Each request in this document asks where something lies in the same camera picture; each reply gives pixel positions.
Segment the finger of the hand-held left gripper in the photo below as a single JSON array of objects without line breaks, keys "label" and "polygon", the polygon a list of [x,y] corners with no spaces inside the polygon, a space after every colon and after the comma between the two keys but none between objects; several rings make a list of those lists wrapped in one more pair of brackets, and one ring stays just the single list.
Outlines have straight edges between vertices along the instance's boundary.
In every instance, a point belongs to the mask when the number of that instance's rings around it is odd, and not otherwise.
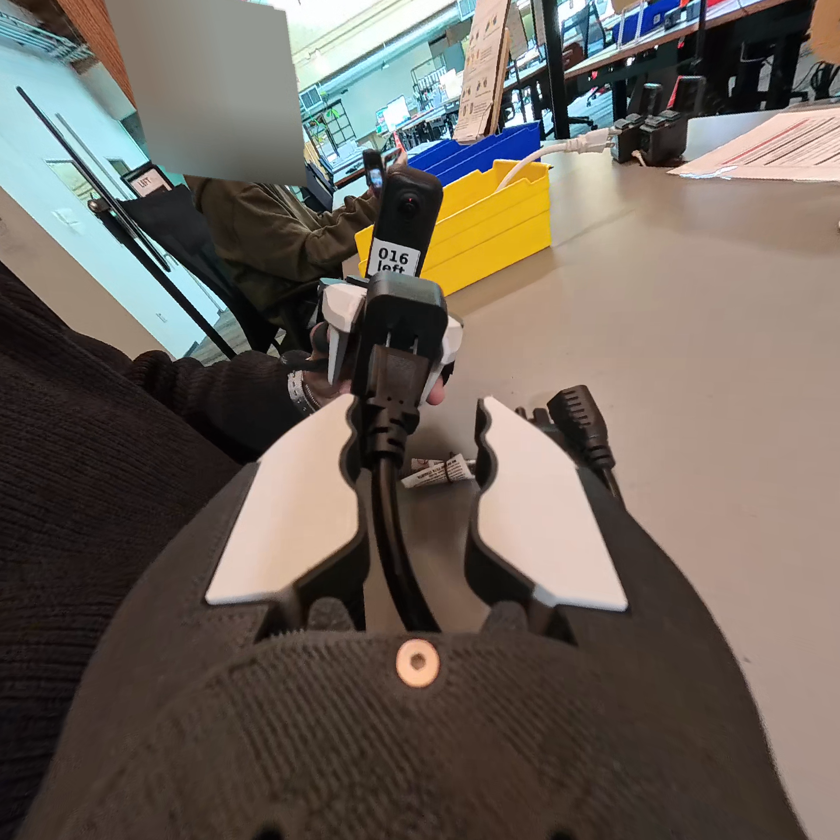
[{"label": "finger of the hand-held left gripper", "polygon": [[361,327],[367,291],[364,279],[335,281],[323,287],[321,312],[328,324],[330,385],[339,382],[351,339]]},{"label": "finger of the hand-held left gripper", "polygon": [[448,324],[441,344],[433,356],[426,385],[434,385],[442,379],[444,383],[452,375],[457,354],[463,341],[464,323],[460,318],[448,315]]}]

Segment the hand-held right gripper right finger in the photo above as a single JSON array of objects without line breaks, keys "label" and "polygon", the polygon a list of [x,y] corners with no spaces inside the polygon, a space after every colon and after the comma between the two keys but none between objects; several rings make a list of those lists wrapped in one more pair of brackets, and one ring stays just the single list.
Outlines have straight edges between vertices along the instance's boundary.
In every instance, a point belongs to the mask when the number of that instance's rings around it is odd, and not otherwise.
[{"label": "hand-held right gripper right finger", "polygon": [[538,616],[571,608],[630,617],[581,468],[559,434],[486,396],[476,406],[476,446],[465,538],[471,593]]}]

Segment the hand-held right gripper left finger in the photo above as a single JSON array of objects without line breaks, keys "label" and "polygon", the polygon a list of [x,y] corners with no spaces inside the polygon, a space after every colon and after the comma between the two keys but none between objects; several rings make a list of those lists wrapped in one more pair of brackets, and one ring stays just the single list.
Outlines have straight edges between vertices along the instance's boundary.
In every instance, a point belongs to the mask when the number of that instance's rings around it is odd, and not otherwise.
[{"label": "hand-held right gripper left finger", "polygon": [[210,606],[290,592],[360,532],[354,485],[342,456],[354,431],[344,394],[283,434],[255,477],[206,590]]}]

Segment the black power strip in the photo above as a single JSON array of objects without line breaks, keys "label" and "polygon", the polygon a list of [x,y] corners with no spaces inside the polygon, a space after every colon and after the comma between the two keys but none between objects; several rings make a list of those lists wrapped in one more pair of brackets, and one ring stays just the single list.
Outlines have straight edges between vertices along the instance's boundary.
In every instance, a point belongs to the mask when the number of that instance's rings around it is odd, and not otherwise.
[{"label": "black power strip", "polygon": [[367,285],[351,379],[351,393],[366,393],[375,345],[413,352],[427,361],[425,401],[449,363],[449,315],[440,286],[430,280],[382,271]]}]

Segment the person's left forearm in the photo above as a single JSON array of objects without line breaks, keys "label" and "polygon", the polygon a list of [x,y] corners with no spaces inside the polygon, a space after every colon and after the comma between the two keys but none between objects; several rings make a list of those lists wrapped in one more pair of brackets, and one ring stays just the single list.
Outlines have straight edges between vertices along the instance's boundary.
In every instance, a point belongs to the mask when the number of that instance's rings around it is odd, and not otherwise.
[{"label": "person's left forearm", "polygon": [[161,351],[102,356],[131,383],[243,465],[262,456],[304,418],[290,394],[292,372],[276,357],[247,351],[203,365]]}]

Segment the grey desk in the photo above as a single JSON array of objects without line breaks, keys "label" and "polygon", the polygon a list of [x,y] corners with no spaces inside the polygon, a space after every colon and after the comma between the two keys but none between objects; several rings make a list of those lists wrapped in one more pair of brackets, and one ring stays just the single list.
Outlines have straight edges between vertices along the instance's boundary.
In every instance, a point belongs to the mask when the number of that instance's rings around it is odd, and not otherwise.
[{"label": "grey desk", "polygon": [[476,401],[590,387],[627,508],[716,617],[810,838],[838,838],[838,184],[551,156],[553,246],[449,299],[465,337],[410,456]]}]

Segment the person's left hand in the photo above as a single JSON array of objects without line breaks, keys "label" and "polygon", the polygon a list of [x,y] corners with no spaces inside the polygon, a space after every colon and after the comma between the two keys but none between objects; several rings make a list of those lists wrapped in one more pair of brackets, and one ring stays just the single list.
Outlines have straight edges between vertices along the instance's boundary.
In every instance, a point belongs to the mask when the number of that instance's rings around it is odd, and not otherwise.
[{"label": "person's left hand", "polygon": [[311,353],[309,360],[316,365],[310,371],[304,371],[302,380],[313,401],[319,406],[330,403],[337,396],[349,393],[352,387],[354,372],[354,356],[356,353],[356,337],[350,336],[344,354],[340,373],[334,382],[329,380],[329,340],[330,326],[327,322],[319,322],[311,331]]}]

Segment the yellow plastic bin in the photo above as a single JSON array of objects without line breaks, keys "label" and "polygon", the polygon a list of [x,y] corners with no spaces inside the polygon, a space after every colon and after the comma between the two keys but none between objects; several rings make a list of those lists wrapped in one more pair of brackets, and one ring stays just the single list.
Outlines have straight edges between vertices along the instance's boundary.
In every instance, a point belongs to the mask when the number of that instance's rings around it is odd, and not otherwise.
[{"label": "yellow plastic bin", "polygon": [[445,296],[551,246],[548,165],[494,161],[441,186],[442,202],[419,276]]}]

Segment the blue plastic bin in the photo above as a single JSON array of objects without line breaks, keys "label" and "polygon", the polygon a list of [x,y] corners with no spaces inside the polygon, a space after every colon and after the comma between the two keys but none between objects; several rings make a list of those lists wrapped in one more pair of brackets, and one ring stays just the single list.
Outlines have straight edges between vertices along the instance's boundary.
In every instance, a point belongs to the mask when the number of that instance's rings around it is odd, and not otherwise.
[{"label": "blue plastic bin", "polygon": [[441,140],[428,150],[410,156],[407,163],[447,186],[471,172],[488,172],[496,161],[524,159],[540,147],[541,131],[541,122],[532,121],[508,126],[473,144]]}]

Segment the silver wristwatch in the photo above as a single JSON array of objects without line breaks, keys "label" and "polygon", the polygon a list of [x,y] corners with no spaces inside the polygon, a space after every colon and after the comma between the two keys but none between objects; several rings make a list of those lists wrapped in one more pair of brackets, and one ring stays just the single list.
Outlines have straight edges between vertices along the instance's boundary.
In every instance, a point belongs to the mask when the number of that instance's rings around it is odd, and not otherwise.
[{"label": "silver wristwatch", "polygon": [[289,373],[287,389],[290,401],[301,417],[315,414],[321,407],[319,401],[312,395],[304,378],[305,371],[296,370]]}]

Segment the cardboard instruction board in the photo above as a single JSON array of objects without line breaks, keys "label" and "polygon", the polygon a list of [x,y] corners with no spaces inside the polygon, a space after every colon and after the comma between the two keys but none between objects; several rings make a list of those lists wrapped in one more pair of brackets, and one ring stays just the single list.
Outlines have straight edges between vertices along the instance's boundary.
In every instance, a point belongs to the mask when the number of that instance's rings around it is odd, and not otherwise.
[{"label": "cardboard instruction board", "polygon": [[508,72],[509,1],[478,1],[469,32],[453,139],[473,144],[497,131]]}]

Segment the black support pole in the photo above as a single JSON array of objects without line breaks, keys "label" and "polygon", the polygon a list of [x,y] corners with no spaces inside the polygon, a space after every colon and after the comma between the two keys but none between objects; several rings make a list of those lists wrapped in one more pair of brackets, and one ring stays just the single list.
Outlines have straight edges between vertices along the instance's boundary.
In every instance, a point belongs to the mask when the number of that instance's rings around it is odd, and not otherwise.
[{"label": "black support pole", "polygon": [[559,2],[531,1],[535,34],[542,38],[542,46],[549,74],[549,89],[553,114],[553,134],[557,141],[571,137],[569,99],[564,75],[562,24]]}]

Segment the framed marker sign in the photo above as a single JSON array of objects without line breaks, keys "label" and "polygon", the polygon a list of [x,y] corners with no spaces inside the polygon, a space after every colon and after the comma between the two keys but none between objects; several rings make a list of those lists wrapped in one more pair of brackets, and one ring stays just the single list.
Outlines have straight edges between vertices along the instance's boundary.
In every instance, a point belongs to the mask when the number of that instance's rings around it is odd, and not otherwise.
[{"label": "framed marker sign", "polygon": [[121,174],[120,177],[122,183],[138,198],[167,193],[175,189],[175,185],[167,174],[150,161]]}]

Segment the printed paper sheet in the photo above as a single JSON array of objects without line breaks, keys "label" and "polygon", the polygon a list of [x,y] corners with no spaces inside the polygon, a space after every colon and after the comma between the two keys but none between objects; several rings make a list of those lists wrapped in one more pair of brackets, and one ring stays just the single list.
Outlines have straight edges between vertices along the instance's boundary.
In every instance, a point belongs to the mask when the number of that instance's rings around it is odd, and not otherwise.
[{"label": "printed paper sheet", "polygon": [[784,111],[669,173],[693,180],[839,183],[839,109]]}]

